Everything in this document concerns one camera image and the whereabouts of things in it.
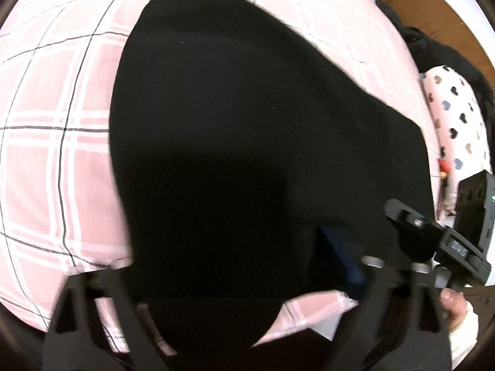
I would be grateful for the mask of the person right hand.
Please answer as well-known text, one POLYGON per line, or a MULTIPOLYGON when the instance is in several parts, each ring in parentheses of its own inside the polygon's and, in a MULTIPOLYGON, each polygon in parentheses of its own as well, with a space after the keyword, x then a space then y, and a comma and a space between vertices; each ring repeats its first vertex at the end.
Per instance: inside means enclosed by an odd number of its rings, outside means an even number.
POLYGON ((447 311, 446 325, 450 332, 462 324, 467 316, 467 300, 462 292, 444 288, 440 295, 441 306, 447 311))

